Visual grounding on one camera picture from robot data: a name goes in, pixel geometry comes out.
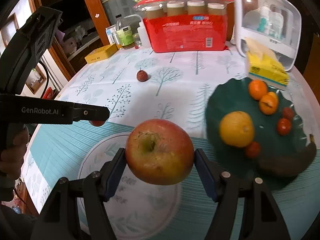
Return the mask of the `person's hand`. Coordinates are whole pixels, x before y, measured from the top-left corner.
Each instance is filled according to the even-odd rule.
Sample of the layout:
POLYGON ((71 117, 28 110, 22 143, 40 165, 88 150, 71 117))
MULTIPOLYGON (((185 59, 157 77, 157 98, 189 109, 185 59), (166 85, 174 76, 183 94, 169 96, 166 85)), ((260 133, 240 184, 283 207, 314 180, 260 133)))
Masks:
POLYGON ((21 175, 29 140, 23 124, 4 124, 1 128, 1 188, 8 189, 21 175))

